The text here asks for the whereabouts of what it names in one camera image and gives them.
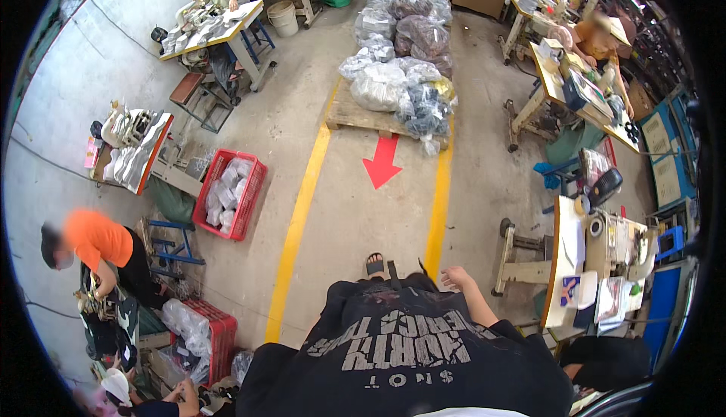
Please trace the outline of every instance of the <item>white wall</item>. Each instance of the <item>white wall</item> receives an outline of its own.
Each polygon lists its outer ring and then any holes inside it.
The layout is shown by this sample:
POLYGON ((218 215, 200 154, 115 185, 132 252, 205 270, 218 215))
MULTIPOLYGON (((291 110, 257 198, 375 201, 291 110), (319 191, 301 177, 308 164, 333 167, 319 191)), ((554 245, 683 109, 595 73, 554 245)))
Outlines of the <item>white wall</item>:
MULTIPOLYGON (((109 102, 126 96, 131 108, 165 109, 179 131, 186 113, 168 101, 184 77, 175 60, 159 61, 150 39, 155 25, 169 28, 187 0, 87 0, 63 27, 41 61, 20 105, 12 136, 55 164, 82 175, 89 128, 104 120, 109 102)), ((3 179, 6 226, 20 285, 33 301, 77 314, 73 291, 78 266, 50 270, 40 254, 44 221, 60 223, 79 206, 97 208, 133 226, 150 212, 147 198, 103 186, 42 161, 10 142, 3 179)), ((44 345, 59 354, 65 376, 90 380, 86 341, 78 320, 29 307, 44 345)))

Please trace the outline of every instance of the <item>black t-shirt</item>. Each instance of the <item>black t-shirt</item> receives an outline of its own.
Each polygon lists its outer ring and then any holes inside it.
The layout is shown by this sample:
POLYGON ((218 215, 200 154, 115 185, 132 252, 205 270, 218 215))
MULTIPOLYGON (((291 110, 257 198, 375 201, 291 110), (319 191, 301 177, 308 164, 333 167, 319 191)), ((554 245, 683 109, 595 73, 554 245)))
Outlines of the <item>black t-shirt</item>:
POLYGON ((297 351, 265 344, 237 397, 249 415, 417 415, 495 408, 567 415, 572 384, 540 336, 472 322, 460 293, 338 282, 297 351))
POLYGON ((133 407, 136 417, 179 417, 179 405, 167 401, 144 401, 133 407))

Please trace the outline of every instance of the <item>blue stool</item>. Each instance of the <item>blue stool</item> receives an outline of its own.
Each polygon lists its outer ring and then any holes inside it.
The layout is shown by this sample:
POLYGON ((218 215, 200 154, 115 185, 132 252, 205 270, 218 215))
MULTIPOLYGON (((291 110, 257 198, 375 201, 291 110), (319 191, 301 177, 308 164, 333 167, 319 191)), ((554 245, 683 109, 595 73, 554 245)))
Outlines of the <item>blue stool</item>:
MULTIPOLYGON (((265 41, 268 44, 270 44, 270 47, 275 49, 275 44, 272 43, 272 39, 270 39, 269 34, 267 34, 267 31, 265 31, 265 27, 262 26, 262 22, 260 22, 260 19, 255 19, 255 21, 253 23, 255 23, 259 27, 260 31, 265 36, 264 39, 260 39, 259 36, 257 35, 257 31, 252 31, 252 35, 255 37, 255 42, 257 42, 257 45, 262 45, 262 41, 265 41)), ((245 46, 247 47, 247 51, 250 52, 250 58, 252 58, 252 60, 255 62, 255 64, 259 65, 260 60, 257 58, 257 53, 255 53, 255 50, 252 49, 252 44, 250 43, 250 40, 247 38, 247 34, 245 34, 244 30, 240 31, 240 34, 242 35, 242 39, 245 41, 245 46)))
POLYGON ((660 250, 661 253, 658 253, 658 255, 656 255, 656 261, 660 261, 663 258, 671 256, 677 251, 683 250, 684 246, 685 243, 683 242, 683 227, 681 225, 676 225, 675 227, 666 230, 663 234, 658 236, 658 250, 660 250), (666 251, 663 251, 662 246, 666 242, 673 243, 673 246, 671 246, 666 251))
POLYGON ((189 239, 186 237, 186 231, 195 230, 194 225, 176 222, 162 222, 159 220, 149 220, 147 222, 147 225, 160 226, 164 228, 177 228, 181 231, 181 235, 184 238, 184 243, 177 246, 177 244, 171 240, 150 237, 152 250, 154 251, 153 255, 159 257, 159 266, 166 265, 166 267, 150 267, 149 270, 151 272, 160 274, 162 276, 184 278, 184 275, 172 271, 171 265, 173 261, 188 262, 195 265, 205 264, 204 259, 194 258, 192 256, 192 249, 189 246, 189 239))

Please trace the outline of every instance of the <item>yellow floor line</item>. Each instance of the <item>yellow floor line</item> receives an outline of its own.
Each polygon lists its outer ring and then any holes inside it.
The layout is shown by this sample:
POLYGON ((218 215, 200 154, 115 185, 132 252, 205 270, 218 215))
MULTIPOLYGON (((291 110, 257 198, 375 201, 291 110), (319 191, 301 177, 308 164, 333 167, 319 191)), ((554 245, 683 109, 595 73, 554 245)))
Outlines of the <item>yellow floor line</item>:
POLYGON ((310 204, 313 201, 315 186, 317 185, 318 176, 320 176, 320 168, 322 167, 322 161, 327 151, 327 144, 330 142, 330 130, 325 125, 325 118, 330 111, 335 93, 338 92, 339 84, 340 79, 335 84, 335 89, 333 89, 332 95, 325 107, 325 114, 320 129, 318 130, 317 138, 315 139, 313 151, 308 160, 308 167, 305 170, 303 182, 300 185, 293 216, 290 219, 290 227, 287 229, 285 246, 282 248, 282 255, 277 265, 277 277, 275 278, 275 288, 272 291, 272 301, 270 303, 267 329, 265 331, 265 343, 277 343, 279 340, 282 316, 285 314, 287 292, 290 290, 290 281, 293 278, 295 258, 298 256, 300 241, 303 238, 303 230, 305 229, 305 221, 308 218, 310 204))
POLYGON ((454 116, 449 118, 451 137, 449 149, 439 154, 439 168, 436 170, 436 189, 433 193, 433 206, 431 208, 431 222, 429 223, 428 240, 426 242, 426 257, 423 268, 426 269, 433 281, 439 275, 441 262, 441 245, 446 234, 447 214, 449 212, 449 188, 451 187, 451 158, 454 154, 454 116))

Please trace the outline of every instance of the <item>red arrow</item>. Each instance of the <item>red arrow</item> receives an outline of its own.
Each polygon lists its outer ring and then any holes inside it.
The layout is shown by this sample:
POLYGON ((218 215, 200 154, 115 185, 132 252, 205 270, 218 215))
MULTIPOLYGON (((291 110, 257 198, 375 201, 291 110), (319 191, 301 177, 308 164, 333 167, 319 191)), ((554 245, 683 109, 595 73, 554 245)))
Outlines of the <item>red arrow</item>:
POLYGON ((396 155, 398 142, 398 135, 393 135, 393 138, 379 137, 373 160, 363 159, 363 165, 368 171, 370 182, 373 183, 373 188, 376 190, 403 169, 394 166, 394 156, 396 155))

